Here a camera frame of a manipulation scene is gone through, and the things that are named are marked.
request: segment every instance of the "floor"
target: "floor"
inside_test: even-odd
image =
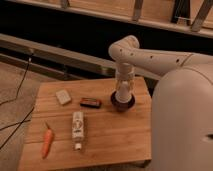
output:
[[[20,69],[0,62],[0,103],[15,96],[17,87],[23,77],[24,69]],[[42,82],[56,81],[31,71],[27,72],[26,78],[20,89],[18,99],[0,106],[0,130],[1,128],[21,121],[32,109],[39,85]],[[9,127],[0,131],[0,170],[17,170],[21,156],[24,136],[29,122],[20,126],[17,132],[2,147],[4,141],[8,138],[16,126]],[[117,164],[111,166],[99,166],[81,169],[71,169],[70,171],[150,171],[150,166],[146,169],[138,167],[140,163]]]

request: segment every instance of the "wooden cutting board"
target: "wooden cutting board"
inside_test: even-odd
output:
[[[19,171],[57,170],[114,163],[141,161],[151,158],[151,98],[142,77],[135,79],[134,107],[119,113],[112,106],[110,95],[115,79],[43,83],[36,99],[29,124]],[[55,92],[66,89],[72,103],[61,106]],[[101,99],[100,109],[81,107],[82,97]],[[85,141],[82,151],[73,149],[72,113],[85,114]],[[41,148],[46,131],[45,122],[55,133],[50,153],[42,159]]]

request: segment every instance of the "small bottle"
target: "small bottle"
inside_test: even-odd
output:
[[[73,113],[72,138],[75,142],[75,150],[82,149],[84,139],[84,115],[83,112]]]

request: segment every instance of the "orange carrot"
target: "orange carrot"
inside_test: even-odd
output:
[[[46,123],[46,126],[47,126],[47,131],[44,134],[44,142],[43,142],[42,151],[41,151],[43,159],[47,157],[50,150],[50,146],[54,138],[54,133],[52,129],[50,129],[47,123]]]

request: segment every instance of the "soap bar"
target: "soap bar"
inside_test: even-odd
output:
[[[56,97],[61,105],[65,105],[71,102],[71,97],[66,90],[60,90],[56,92]]]

